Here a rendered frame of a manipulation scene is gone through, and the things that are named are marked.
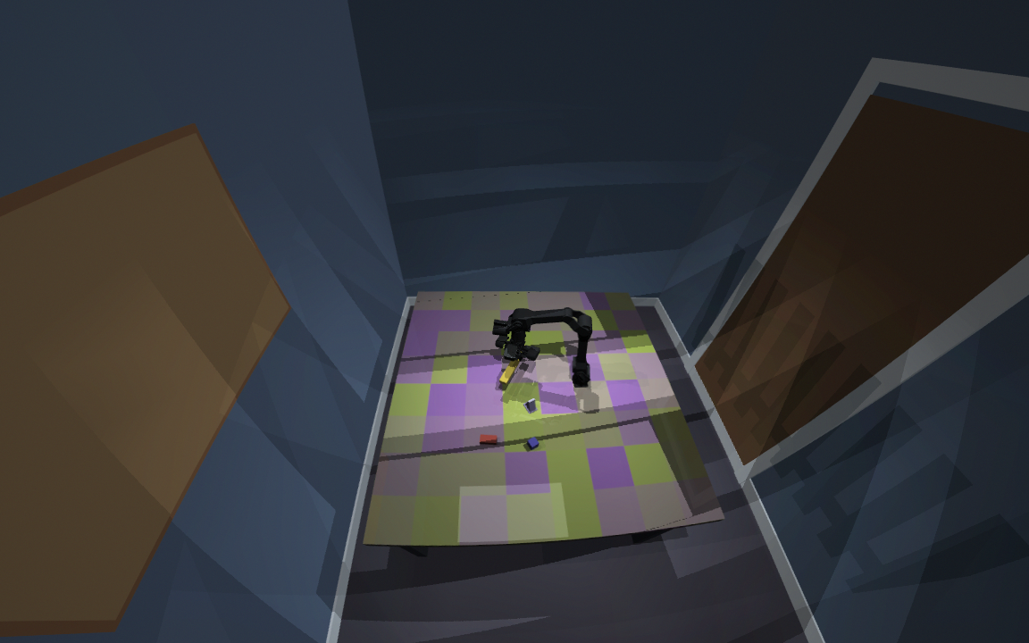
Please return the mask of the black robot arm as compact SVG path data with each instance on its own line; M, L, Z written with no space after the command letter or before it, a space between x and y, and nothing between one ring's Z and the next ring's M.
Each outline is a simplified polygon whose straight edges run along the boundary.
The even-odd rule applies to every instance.
M577 319L574 319L575 317ZM582 311L572 308L532 311L527 308L517 308L509 316L509 321L494 319L493 335L506 335L511 332L513 340L524 340L525 332L530 332L532 324L551 324L551 322L566 322L577 333L577 356L573 355L572 377L575 388L587 388L590 381L590 364L587 362L588 340L592 334L592 319ZM506 361L520 361L520 346L507 341L504 349Z

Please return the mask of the yellow bar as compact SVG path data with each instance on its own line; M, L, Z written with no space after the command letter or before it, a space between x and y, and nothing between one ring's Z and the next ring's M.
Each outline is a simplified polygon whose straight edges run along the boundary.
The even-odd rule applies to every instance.
M509 383L509 380L511 379L512 373L514 373L514 369L517 369L519 362L520 362L519 359L517 359L517 361L513 362L511 361L509 366L507 366L507 369L504 371L503 376L501 376L501 380L499 380L499 382L503 384Z

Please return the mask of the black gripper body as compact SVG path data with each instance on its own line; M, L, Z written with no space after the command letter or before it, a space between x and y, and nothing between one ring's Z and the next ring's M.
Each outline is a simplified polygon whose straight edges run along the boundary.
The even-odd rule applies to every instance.
M506 349L506 345L507 345L507 341L508 340L509 340L509 337L507 337L506 335L499 335L499 337L497 340L497 343L495 343L495 346L497 346L497 347L503 347L504 349ZM526 357L528 359L530 359L530 361L536 361L536 359L538 359L538 355L540 353L540 348L539 347L535 347L535 346L531 346L530 347L530 346L527 346L527 345L525 345L525 338L524 340L513 340L512 335L511 335L510 342L511 342L511 345L514 345L514 343L517 343L517 345L520 346L520 353L522 353L523 355L526 355Z

